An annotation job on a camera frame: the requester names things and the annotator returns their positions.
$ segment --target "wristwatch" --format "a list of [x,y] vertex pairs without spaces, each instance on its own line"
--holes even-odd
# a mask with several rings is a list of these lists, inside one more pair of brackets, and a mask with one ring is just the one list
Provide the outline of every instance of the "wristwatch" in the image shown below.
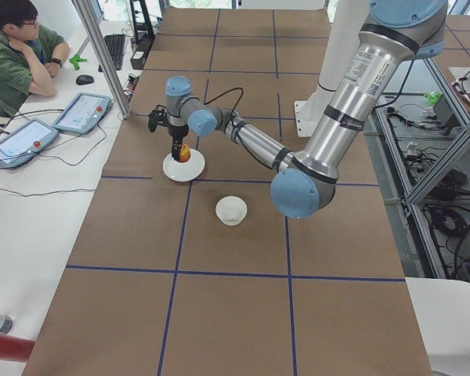
[[60,67],[63,66],[63,62],[62,62],[61,60],[59,60],[57,57],[53,57],[53,58],[52,58],[52,62],[53,62],[53,63],[56,63],[56,64],[59,64]]

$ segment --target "green object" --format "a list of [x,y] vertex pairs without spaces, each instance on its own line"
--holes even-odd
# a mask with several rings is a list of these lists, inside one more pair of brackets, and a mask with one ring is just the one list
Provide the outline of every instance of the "green object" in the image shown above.
[[428,94],[425,94],[425,98],[428,99],[431,104],[436,104],[439,102],[441,96],[441,92],[429,92]]
[[[31,46],[36,56],[41,55],[41,46],[45,61],[52,59],[52,51],[64,39],[55,31],[40,26],[37,42]],[[30,66],[21,52],[9,47],[9,41],[0,31],[0,105],[9,115],[14,116],[30,93],[33,80]]]
[[70,58],[70,63],[73,64],[73,68],[75,68],[76,71],[78,71],[80,69],[80,64],[78,63],[84,63],[86,62],[87,59],[82,59],[80,57],[80,55],[78,55],[77,53],[75,53],[71,58]]

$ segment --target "white cup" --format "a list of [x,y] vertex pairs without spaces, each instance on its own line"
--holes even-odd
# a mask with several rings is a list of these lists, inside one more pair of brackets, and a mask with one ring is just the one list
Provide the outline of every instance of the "white cup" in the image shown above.
[[227,226],[238,225],[247,213],[248,206],[240,197],[226,196],[216,205],[216,215]]

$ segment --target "white desk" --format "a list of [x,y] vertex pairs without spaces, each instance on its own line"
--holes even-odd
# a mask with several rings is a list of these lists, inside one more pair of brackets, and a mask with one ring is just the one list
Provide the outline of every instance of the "white desk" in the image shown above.
[[[101,23],[103,35],[118,34],[125,28],[128,26],[123,22]],[[78,50],[85,36],[82,27],[68,41],[71,56]],[[126,83],[129,73],[141,73],[131,69],[131,55],[129,40],[123,69],[118,71],[122,85]],[[20,108],[20,112],[63,109],[78,92],[111,96],[103,73],[97,71],[99,64],[90,44],[81,56],[89,61],[80,63],[80,70],[75,71],[69,62],[63,65],[55,78],[55,97],[31,96]],[[91,74],[95,82],[77,86],[75,79],[79,74]],[[59,113],[39,114],[38,117],[49,123],[58,115]],[[24,122],[25,119],[19,117],[11,122],[7,130],[19,128]],[[80,165],[70,167],[56,159],[36,157],[16,170],[0,171],[0,187],[24,194],[78,188],[94,190],[120,124],[121,115],[115,105],[100,123],[107,133],[106,139]],[[71,138],[72,135],[62,134],[51,147]],[[95,128],[88,135],[73,139],[45,154],[56,155],[74,163],[80,161],[102,138],[103,132]],[[0,191],[0,313],[13,318],[11,335],[37,338],[92,195],[89,192],[19,197]],[[24,366],[24,363],[0,361],[0,376],[20,375]]]

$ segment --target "green shirt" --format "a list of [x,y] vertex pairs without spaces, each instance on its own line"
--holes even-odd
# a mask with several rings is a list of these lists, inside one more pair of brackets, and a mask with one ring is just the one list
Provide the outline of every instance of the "green shirt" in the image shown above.
[[[48,63],[52,61],[54,48],[64,39],[55,31],[40,25],[37,42],[42,45],[45,62]],[[31,46],[38,58],[42,53],[40,45]],[[7,37],[0,31],[0,101],[8,115],[15,115],[26,100],[32,80],[30,66],[23,54],[12,49]]]

